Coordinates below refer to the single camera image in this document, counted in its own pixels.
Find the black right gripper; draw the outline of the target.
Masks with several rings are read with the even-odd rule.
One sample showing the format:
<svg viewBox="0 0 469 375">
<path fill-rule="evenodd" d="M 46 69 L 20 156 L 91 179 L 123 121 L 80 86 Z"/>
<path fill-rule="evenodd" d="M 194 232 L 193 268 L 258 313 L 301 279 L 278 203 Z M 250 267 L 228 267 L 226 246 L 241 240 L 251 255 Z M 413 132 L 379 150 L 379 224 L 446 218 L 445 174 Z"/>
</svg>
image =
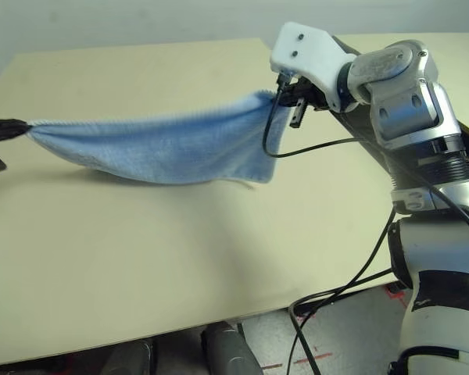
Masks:
<svg viewBox="0 0 469 375">
<path fill-rule="evenodd" d="M 300 128 L 305 112 L 309 106 L 314 111 L 329 110 L 324 93 L 307 79 L 298 79 L 290 86 L 278 89 L 280 97 L 276 98 L 279 106 L 291 106 L 294 108 L 289 126 Z"/>
</svg>

